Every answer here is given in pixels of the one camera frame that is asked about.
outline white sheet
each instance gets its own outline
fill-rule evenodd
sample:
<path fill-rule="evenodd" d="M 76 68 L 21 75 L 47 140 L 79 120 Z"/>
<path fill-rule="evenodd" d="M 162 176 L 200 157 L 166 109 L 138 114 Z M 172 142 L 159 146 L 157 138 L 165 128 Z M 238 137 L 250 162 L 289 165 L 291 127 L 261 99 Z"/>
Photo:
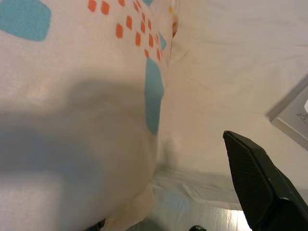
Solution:
<path fill-rule="evenodd" d="M 160 124 L 177 166 L 157 182 L 237 208 L 222 139 L 233 130 L 261 145 L 308 202 L 308 153 L 266 116 L 308 73 L 307 9 L 305 0 L 182 0 Z"/>

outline teal shape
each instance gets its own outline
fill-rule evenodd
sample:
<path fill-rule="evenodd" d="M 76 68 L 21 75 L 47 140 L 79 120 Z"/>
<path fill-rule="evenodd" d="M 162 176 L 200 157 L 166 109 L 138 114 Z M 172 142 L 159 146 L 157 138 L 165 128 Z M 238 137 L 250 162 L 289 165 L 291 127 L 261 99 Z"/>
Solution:
<path fill-rule="evenodd" d="M 31 41 L 43 41 L 50 23 L 51 11 L 39 0 L 0 0 L 2 31 Z"/>
<path fill-rule="evenodd" d="M 150 5 L 152 4 L 152 1 L 153 1 L 153 0 L 143 0 L 143 2 L 144 2 L 145 4 L 147 4 L 148 6 L 150 6 Z"/>
<path fill-rule="evenodd" d="M 166 47 L 167 42 L 164 39 L 163 35 L 159 32 L 159 40 L 160 40 L 160 46 L 162 48 L 162 50 Z"/>
<path fill-rule="evenodd" d="M 159 66 L 152 59 L 146 61 L 145 114 L 149 131 L 157 135 L 160 118 L 160 104 L 164 95 L 164 85 Z"/>

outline orange dot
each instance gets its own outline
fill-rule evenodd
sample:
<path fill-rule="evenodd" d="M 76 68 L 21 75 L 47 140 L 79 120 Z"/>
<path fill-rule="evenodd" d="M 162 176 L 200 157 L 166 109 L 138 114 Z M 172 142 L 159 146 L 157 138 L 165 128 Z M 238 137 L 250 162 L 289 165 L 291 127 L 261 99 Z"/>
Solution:
<path fill-rule="evenodd" d="M 118 2 L 119 2 L 119 4 L 121 5 L 121 6 L 125 6 L 125 0 L 118 0 Z"/>
<path fill-rule="evenodd" d="M 157 58 L 158 58 L 158 60 L 160 61 L 160 52 L 159 52 L 159 49 L 157 49 L 156 53 L 157 53 Z"/>
<path fill-rule="evenodd" d="M 96 10 L 96 1 L 95 0 L 89 0 L 89 3 L 88 3 L 88 8 L 90 11 L 94 12 Z"/>
<path fill-rule="evenodd" d="M 153 47 L 153 36 L 149 34 L 149 46 Z"/>
<path fill-rule="evenodd" d="M 144 54 L 145 54 L 145 56 L 147 57 L 147 58 L 149 58 L 149 52 L 148 52 L 148 50 L 147 49 L 144 49 Z"/>
<path fill-rule="evenodd" d="M 141 43 L 141 35 L 136 32 L 136 46 L 140 46 L 140 43 Z"/>
<path fill-rule="evenodd" d="M 109 4 L 105 1 L 102 1 L 102 8 L 101 8 L 102 13 L 108 15 L 109 8 L 110 8 Z"/>
<path fill-rule="evenodd" d="M 132 24 L 133 24 L 133 20 L 132 18 L 128 15 L 126 17 L 126 26 L 131 30 L 132 29 Z"/>
<path fill-rule="evenodd" d="M 141 21 L 141 31 L 142 31 L 142 33 L 145 32 L 145 24 L 144 24 L 144 21 Z"/>
<path fill-rule="evenodd" d="M 123 38 L 123 26 L 120 23 L 116 25 L 115 35 L 118 39 Z"/>
<path fill-rule="evenodd" d="M 151 23 L 150 19 L 148 20 L 148 28 L 149 28 L 150 30 L 152 30 L 152 23 Z"/>
<path fill-rule="evenodd" d="M 141 8 L 140 2 L 137 0 L 136 3 L 138 4 L 139 8 Z"/>
<path fill-rule="evenodd" d="M 134 2 L 134 7 L 135 7 L 135 10 L 139 13 L 138 6 L 137 6 L 137 4 L 135 2 Z"/>

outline floor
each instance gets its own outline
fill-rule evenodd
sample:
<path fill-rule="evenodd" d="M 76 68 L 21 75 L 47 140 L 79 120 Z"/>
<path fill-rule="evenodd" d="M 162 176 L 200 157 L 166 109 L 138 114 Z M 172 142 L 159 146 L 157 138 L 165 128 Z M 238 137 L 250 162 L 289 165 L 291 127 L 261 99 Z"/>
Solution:
<path fill-rule="evenodd" d="M 157 203 L 145 221 L 128 231 L 188 231 L 200 225 L 207 231 L 250 231 L 242 211 L 198 204 L 184 196 L 156 189 Z"/>

